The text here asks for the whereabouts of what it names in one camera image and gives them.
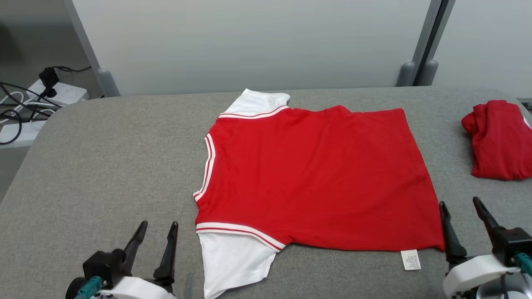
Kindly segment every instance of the white power strip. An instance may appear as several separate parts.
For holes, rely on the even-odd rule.
[[[32,145],[33,141],[35,140],[35,137],[37,137],[37,134],[39,134],[40,128],[44,125],[45,122],[45,120],[42,120],[34,121],[33,123],[23,123],[20,136],[15,141],[9,144],[0,145],[0,148],[12,148]],[[13,139],[18,131],[18,123],[4,125],[2,127],[2,131],[0,131],[0,142],[8,142],[9,140]]]
[[[45,87],[41,80],[37,80],[29,90],[35,92],[36,94],[41,94],[44,91]],[[57,83],[54,86],[54,89],[57,91],[57,95],[48,98],[50,101],[57,103],[61,106],[66,106],[73,104],[79,101],[85,101],[89,99],[89,93],[86,89],[64,84]],[[30,98],[36,97],[34,94],[27,92]],[[33,144],[33,141],[39,134],[40,128],[44,125],[46,121],[34,121],[33,123],[23,123],[22,131],[20,136],[10,144],[0,145],[0,148],[12,148],[12,147],[21,147],[21,146],[30,146]],[[6,124],[2,127],[0,131],[0,143],[8,142],[16,136],[16,133],[19,131],[19,124],[12,123]]]
[[[37,80],[28,89],[40,95],[44,91],[45,87],[41,80]],[[89,93],[84,88],[58,82],[56,85],[54,85],[54,89],[57,92],[57,95],[54,97],[46,98],[62,106],[74,104],[75,102],[89,99]],[[30,98],[35,97],[35,95],[31,92],[27,92],[27,94]]]

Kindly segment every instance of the gray fabric surface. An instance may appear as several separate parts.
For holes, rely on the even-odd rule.
[[[470,254],[491,250],[471,202],[475,195],[501,224],[532,231],[532,180],[471,176],[470,138],[460,124],[474,105],[508,98],[506,94],[440,87],[287,93],[292,96],[291,107],[310,110],[334,105],[352,111],[404,108],[438,198],[447,203],[456,233]],[[70,281],[82,275],[86,258],[97,250],[124,247],[142,220],[149,221],[149,228],[133,273],[151,277],[171,221],[177,220],[174,290],[178,298],[202,298],[203,266],[192,192],[202,184],[207,156],[203,137],[238,95],[96,99],[53,115],[0,205],[2,297],[64,296]],[[419,255],[422,269],[404,271],[397,252],[289,245],[277,255],[267,279],[228,291],[222,298],[443,297],[444,254],[423,250]]]

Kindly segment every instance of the teal connector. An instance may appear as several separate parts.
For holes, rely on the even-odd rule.
[[[89,281],[79,290],[74,299],[91,299],[103,288],[103,279],[100,276],[92,276]]]
[[[521,271],[532,276],[532,259],[526,253],[519,253],[516,256],[516,264]]]

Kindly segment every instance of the folded clothing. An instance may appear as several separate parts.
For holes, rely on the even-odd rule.
[[[517,105],[503,99],[476,105],[462,119],[462,126],[473,138],[473,176],[532,177],[532,129]]]

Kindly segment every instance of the care label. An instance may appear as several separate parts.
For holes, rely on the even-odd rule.
[[[401,251],[403,257],[403,265],[405,270],[420,270],[421,263],[419,263],[419,256],[417,250]]]

